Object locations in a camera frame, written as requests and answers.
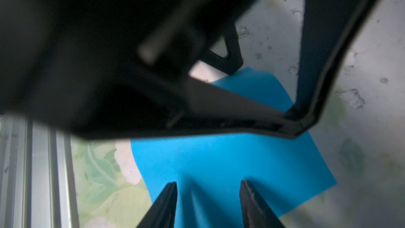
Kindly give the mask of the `aluminium mounting rail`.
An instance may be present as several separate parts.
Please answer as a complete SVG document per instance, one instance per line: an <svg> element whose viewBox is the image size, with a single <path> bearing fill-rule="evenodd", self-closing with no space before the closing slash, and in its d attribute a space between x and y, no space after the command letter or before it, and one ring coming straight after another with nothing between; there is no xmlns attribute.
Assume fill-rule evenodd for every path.
<svg viewBox="0 0 405 228"><path fill-rule="evenodd" d="M78 228L71 136L1 116L1 227Z"/></svg>

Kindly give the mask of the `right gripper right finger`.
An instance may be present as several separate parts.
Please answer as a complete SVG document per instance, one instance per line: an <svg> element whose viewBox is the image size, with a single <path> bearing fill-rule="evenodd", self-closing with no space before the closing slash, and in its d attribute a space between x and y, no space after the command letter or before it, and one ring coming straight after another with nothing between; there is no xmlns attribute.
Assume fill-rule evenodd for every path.
<svg viewBox="0 0 405 228"><path fill-rule="evenodd" d="M285 228L251 181L241 181L239 198L244 228Z"/></svg>

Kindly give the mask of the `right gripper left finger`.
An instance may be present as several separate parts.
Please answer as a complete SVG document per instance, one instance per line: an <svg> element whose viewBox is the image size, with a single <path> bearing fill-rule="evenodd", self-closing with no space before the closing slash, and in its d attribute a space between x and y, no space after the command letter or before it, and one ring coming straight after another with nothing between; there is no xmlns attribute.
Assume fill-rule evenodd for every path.
<svg viewBox="0 0 405 228"><path fill-rule="evenodd" d="M137 228L173 228L177 207L177 184L168 183Z"/></svg>

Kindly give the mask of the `blue paper sheet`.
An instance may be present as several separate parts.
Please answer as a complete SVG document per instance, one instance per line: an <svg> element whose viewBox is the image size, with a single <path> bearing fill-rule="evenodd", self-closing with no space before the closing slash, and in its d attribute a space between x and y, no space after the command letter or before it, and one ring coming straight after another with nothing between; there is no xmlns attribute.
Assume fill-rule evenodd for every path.
<svg viewBox="0 0 405 228"><path fill-rule="evenodd" d="M294 140L252 134L133 139L131 148L152 200L176 182L176 228L241 228L243 180L277 216L336 184L309 133Z"/></svg>

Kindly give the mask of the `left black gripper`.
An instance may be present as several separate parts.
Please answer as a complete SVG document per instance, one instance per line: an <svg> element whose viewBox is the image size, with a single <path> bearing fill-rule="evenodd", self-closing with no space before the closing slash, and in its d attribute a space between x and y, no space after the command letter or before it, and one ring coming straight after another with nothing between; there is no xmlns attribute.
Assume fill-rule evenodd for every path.
<svg viewBox="0 0 405 228"><path fill-rule="evenodd" d="M87 139L263 133L276 111L189 76L255 0L1 0L1 113Z"/></svg>

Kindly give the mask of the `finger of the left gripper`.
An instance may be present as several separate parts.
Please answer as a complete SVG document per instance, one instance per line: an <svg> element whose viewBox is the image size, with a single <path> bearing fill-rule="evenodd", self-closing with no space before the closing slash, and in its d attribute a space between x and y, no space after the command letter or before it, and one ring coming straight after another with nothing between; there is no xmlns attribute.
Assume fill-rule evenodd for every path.
<svg viewBox="0 0 405 228"><path fill-rule="evenodd" d="M378 0L305 0L295 104L287 111L189 79L186 135L254 133L296 138L320 119L345 53Z"/></svg>
<svg viewBox="0 0 405 228"><path fill-rule="evenodd" d="M235 24L229 25L224 30L223 38L227 52L225 56L219 56L218 54L209 50L199 60L227 75L233 75L244 64Z"/></svg>

